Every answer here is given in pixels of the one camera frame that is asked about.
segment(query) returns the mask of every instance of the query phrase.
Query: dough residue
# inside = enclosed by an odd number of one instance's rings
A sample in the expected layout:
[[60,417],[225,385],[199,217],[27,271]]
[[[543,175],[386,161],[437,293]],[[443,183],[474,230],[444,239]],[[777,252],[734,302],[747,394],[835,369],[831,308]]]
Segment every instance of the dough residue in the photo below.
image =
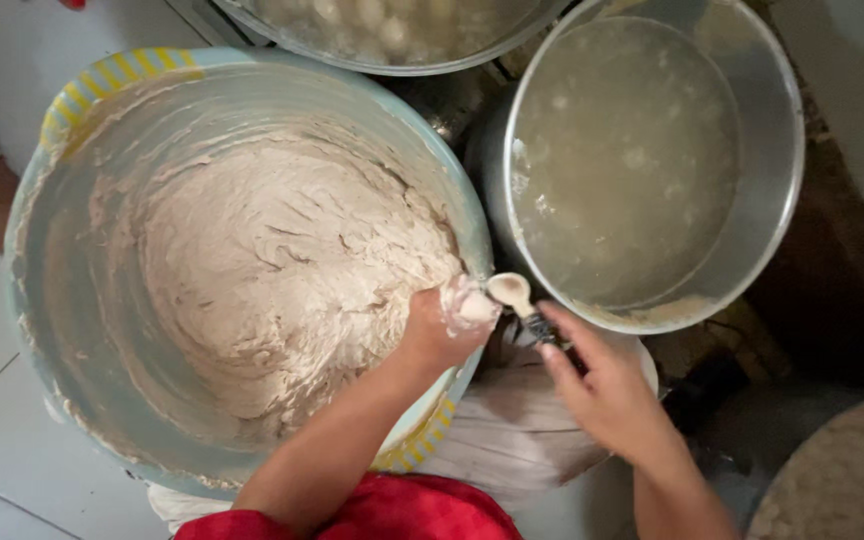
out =
[[438,304],[450,338],[487,324],[495,325],[502,305],[489,298],[483,283],[465,274],[438,288]]
[[413,292],[461,269],[426,196],[326,140],[277,132],[153,180],[150,300],[249,439],[294,432],[397,345]]

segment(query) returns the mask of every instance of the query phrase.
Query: yellow striped rim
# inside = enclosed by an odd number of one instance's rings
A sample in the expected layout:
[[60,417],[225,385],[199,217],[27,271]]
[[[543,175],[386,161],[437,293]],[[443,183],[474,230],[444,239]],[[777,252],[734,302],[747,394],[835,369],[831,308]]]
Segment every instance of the yellow striped rim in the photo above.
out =
[[[52,151],[66,141],[64,153],[74,152],[87,133],[73,133],[83,126],[86,113],[100,99],[105,99],[131,83],[156,77],[166,71],[196,67],[192,53],[186,49],[153,47],[116,53],[101,59],[78,74],[59,92],[42,121],[39,144]],[[201,78],[201,70],[190,73]]]
[[435,451],[434,443],[441,441],[445,430],[452,423],[455,403],[442,398],[435,411],[402,444],[378,455],[372,461],[371,469],[376,471],[408,473],[427,460]]

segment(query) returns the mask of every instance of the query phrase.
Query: metal pot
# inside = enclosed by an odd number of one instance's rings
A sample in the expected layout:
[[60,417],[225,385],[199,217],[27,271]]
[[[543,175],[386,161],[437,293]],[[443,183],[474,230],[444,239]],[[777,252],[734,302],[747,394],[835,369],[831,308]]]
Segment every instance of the metal pot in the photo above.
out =
[[387,65],[344,58],[320,50],[295,37],[294,34],[283,32],[281,29],[262,20],[250,9],[246,8],[246,6],[243,6],[242,3],[236,0],[215,0],[216,4],[218,4],[224,12],[228,13],[235,19],[242,21],[242,23],[248,28],[255,30],[284,49],[288,49],[299,55],[313,58],[319,62],[324,62],[338,68],[351,69],[352,71],[371,73],[374,75],[390,75],[395,77],[438,75],[485,64],[486,62],[498,58],[522,45],[522,43],[525,43],[526,40],[532,38],[540,30],[546,28],[546,26],[562,14],[563,10],[569,6],[570,1],[571,0],[535,0],[534,9],[528,16],[522,19],[504,35],[499,36],[494,43],[489,44],[484,49],[477,51],[474,54],[450,61],[428,63],[425,65]]
[[[652,19],[677,30],[719,69],[737,104],[741,172],[719,240],[698,270],[658,298],[606,310],[579,305],[570,291],[557,290],[534,261],[522,230],[516,234],[520,225],[512,197],[512,150],[523,96],[551,44],[593,19],[618,16]],[[466,169],[482,182],[492,230],[513,266],[531,274],[587,321],[620,333],[649,335],[709,317],[759,276],[788,228],[804,153],[802,106],[792,68],[774,35],[748,6],[738,0],[588,0],[558,23],[518,87],[473,134]]]

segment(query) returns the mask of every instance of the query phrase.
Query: hand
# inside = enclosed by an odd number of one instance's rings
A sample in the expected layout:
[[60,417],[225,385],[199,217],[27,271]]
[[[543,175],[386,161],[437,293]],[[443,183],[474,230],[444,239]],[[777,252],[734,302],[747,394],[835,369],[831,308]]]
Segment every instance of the hand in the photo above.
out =
[[[456,290],[459,283],[459,278],[453,278],[449,286]],[[443,313],[438,288],[414,293],[409,300],[409,320],[405,324],[405,333],[398,350],[436,374],[465,363],[473,351],[485,345],[501,313],[501,306],[496,305],[493,316],[487,320],[466,319],[462,325],[449,324],[457,316],[467,296],[465,291],[457,291],[450,313]]]
[[558,305],[543,301],[538,307],[575,344],[588,366],[588,374],[580,377],[561,350],[552,345],[538,348],[559,396],[586,433],[640,467],[669,445],[683,444],[637,357],[614,349],[590,325]]

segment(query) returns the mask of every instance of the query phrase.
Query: red shirt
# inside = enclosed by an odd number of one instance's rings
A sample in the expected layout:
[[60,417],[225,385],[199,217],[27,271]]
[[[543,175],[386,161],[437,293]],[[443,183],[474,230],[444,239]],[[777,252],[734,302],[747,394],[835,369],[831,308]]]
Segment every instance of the red shirt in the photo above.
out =
[[[256,510],[228,510],[188,521],[175,540],[292,540]],[[319,540],[522,540],[512,518],[485,493],[440,476],[369,472],[318,531]]]

